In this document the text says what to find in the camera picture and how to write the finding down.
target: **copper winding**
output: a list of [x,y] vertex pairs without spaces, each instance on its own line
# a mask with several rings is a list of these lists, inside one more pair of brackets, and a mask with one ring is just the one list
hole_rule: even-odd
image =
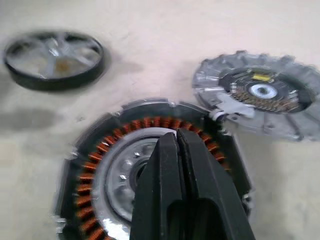
[[95,171],[97,164],[87,161],[83,167],[88,171]]
[[116,139],[121,139],[124,136],[119,128],[113,130],[113,134]]
[[91,196],[90,195],[88,195],[88,196],[80,196],[76,200],[76,205],[79,207],[79,206],[82,206],[84,204],[90,203],[90,201],[91,201]]
[[102,152],[108,152],[109,151],[109,147],[104,144],[103,142],[101,142],[99,145],[96,146],[96,148]]
[[221,152],[217,152],[214,154],[214,157],[217,161],[222,161],[224,160],[226,157],[225,155],[223,155]]
[[112,136],[107,136],[104,138],[104,140],[110,145],[113,145],[116,143],[116,140]]
[[153,120],[153,126],[154,127],[161,127],[161,117],[156,116]]
[[124,125],[123,129],[124,129],[125,134],[128,134],[128,133],[130,133],[132,131],[130,123]]
[[171,125],[171,122],[172,122],[172,117],[166,117],[166,118],[164,118],[163,119],[163,124],[162,124],[162,126],[164,127],[164,128],[166,128],[166,129],[168,129],[169,127],[170,127],[170,125]]
[[192,124],[190,122],[186,122],[185,124],[183,124],[184,129],[190,130],[191,127],[192,127]]
[[174,123],[173,123],[172,128],[175,129],[175,130],[177,130],[178,128],[181,127],[181,124],[182,124],[182,120],[179,120],[179,119],[178,119],[178,120],[175,120]]
[[102,155],[100,155],[99,153],[97,152],[92,152],[89,154],[89,158],[92,159],[92,160],[96,160],[98,162],[100,162],[102,160]]
[[151,119],[150,117],[145,117],[143,119],[143,127],[146,128],[150,128],[151,127]]
[[78,193],[84,193],[84,192],[88,192],[91,191],[92,187],[91,184],[81,184],[78,186]]
[[93,213],[93,211],[94,211],[94,208],[92,206],[87,206],[85,208],[82,208],[80,211],[78,211],[76,215],[78,216],[78,218],[82,219],[88,216],[89,214]]
[[94,179],[94,175],[92,173],[82,173],[79,176],[80,180],[93,180]]
[[95,217],[90,218],[88,221],[86,221],[82,226],[81,229],[83,232],[88,231],[91,229],[97,222],[97,219]]
[[[198,135],[200,135],[203,142],[206,144],[208,150],[214,155],[215,159],[220,162],[220,164],[226,171],[230,171],[228,163],[224,161],[226,157],[221,152],[216,152],[216,150],[219,148],[219,145],[216,142],[210,142],[212,140],[212,137],[208,134],[202,133],[202,129],[194,127],[190,122],[182,121],[180,119],[174,119],[172,117],[162,118],[159,116],[145,117],[142,120],[134,120],[130,123],[125,124],[122,130],[119,128],[115,129],[113,131],[113,137],[105,137],[105,142],[102,141],[96,146],[97,152],[92,152],[88,155],[90,160],[94,160],[95,162],[87,161],[83,166],[85,171],[87,172],[79,176],[79,179],[83,181],[85,184],[80,184],[77,188],[77,191],[79,194],[88,193],[88,195],[77,197],[76,205],[80,207],[80,210],[76,213],[78,218],[84,219],[90,216],[91,214],[94,214],[93,207],[89,205],[91,203],[90,191],[92,190],[92,186],[88,183],[90,183],[94,179],[94,171],[96,170],[99,161],[102,160],[104,153],[108,152],[110,147],[113,144],[115,144],[117,140],[121,139],[124,135],[134,130],[151,127],[171,128],[174,130],[177,130],[178,128],[184,128],[186,130],[190,130],[197,133]],[[93,217],[82,224],[81,229],[83,232],[91,232],[88,235],[88,240],[112,240],[113,238],[107,236],[102,227],[97,227],[97,223],[98,220],[95,217]]]
[[201,139],[203,140],[204,143],[206,143],[206,142],[208,142],[209,140],[211,140],[212,137],[209,136],[209,135],[207,135],[207,134],[203,134],[203,135],[201,136]]
[[209,152],[219,148],[218,144],[216,144],[215,142],[209,143],[206,147],[208,148]]
[[101,237],[103,233],[104,229],[102,227],[99,227],[98,229],[94,230],[93,233],[90,234],[89,240],[97,240]]
[[135,130],[142,128],[140,120],[133,120],[132,125],[134,126]]
[[290,99],[261,99],[259,97],[250,95],[241,87],[238,87],[236,89],[236,92],[232,93],[232,97],[240,102],[252,104],[258,109],[272,112],[288,112],[299,106],[298,103],[291,102]]
[[195,132],[195,133],[197,133],[198,135],[199,135],[200,133],[202,133],[202,129],[200,129],[200,128],[198,128],[198,127],[193,127],[192,131]]
[[229,164],[226,162],[221,163],[221,166],[224,168],[226,171],[231,171],[231,168],[229,167]]

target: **electric motor part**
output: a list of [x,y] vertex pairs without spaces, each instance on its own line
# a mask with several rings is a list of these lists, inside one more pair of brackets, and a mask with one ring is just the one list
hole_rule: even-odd
[[192,131],[159,138],[134,199],[130,239],[255,240],[232,179]]
[[129,239],[134,196],[158,138],[184,128],[197,133],[215,159],[231,175],[248,216],[244,196],[253,188],[235,138],[220,133],[208,112],[166,99],[130,103],[107,114],[80,137],[67,160],[54,215],[65,219],[59,237]]
[[[212,116],[219,112],[247,131],[293,141],[320,139],[320,73],[291,56],[237,51],[206,59],[192,87],[198,101],[215,110]],[[219,107],[225,102],[221,96],[229,96],[223,107],[233,106],[233,112]],[[229,104],[231,99],[242,106]],[[248,117],[249,108],[254,109],[253,117]]]
[[92,82],[104,71],[104,49],[93,37],[69,31],[26,33],[5,50],[4,63],[22,87],[56,91]]

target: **metal hub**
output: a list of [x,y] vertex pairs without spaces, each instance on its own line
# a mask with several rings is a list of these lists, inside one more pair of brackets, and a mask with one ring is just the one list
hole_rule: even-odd
[[92,37],[71,32],[26,34],[7,50],[6,61],[17,71],[59,79],[81,74],[102,58],[102,47]]
[[158,138],[175,130],[150,127],[133,131],[117,141],[102,159],[92,185],[93,207],[102,225],[114,216],[127,221],[132,219],[136,184],[143,167],[151,156]]
[[237,51],[206,59],[192,87],[199,102],[214,110],[220,93],[254,107],[254,117],[227,119],[260,135],[294,141],[320,140],[320,74],[291,56],[272,57]]

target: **wheel spoke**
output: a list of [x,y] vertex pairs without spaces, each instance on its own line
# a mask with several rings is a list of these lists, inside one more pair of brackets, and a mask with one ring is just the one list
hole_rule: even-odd
[[58,44],[59,45],[63,45],[63,44],[65,44],[66,43],[66,37],[67,37],[67,33],[66,32],[64,32],[64,31],[62,31],[62,32],[57,32],[56,34],[55,34],[55,39],[56,39],[56,41],[58,42]]
[[46,65],[44,71],[40,73],[40,75],[45,79],[49,79],[54,76],[57,59],[54,56],[51,56],[47,60],[48,60],[48,62],[47,62],[47,65]]
[[45,56],[49,55],[49,47],[46,45],[46,43],[40,39],[37,39],[35,37],[27,37],[22,40],[23,43],[30,44],[31,46],[35,46],[34,49],[38,49],[39,52],[44,54]]
[[75,53],[75,52],[73,53],[72,58],[77,60],[79,63],[82,63],[82,64],[87,65],[89,67],[91,67],[95,64],[94,61],[91,61],[88,58],[86,58],[85,56],[81,56],[80,54]]

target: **concrete floor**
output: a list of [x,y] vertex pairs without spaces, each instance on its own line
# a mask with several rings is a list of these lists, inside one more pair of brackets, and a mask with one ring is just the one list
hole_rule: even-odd
[[[54,240],[56,180],[75,139],[133,100],[196,103],[201,60],[246,49],[320,67],[319,12],[313,0],[1,0],[1,49],[21,32],[65,28],[112,56],[100,81],[64,93],[24,89],[0,66],[1,239]],[[318,239],[320,143],[239,137],[257,189],[256,239]]]

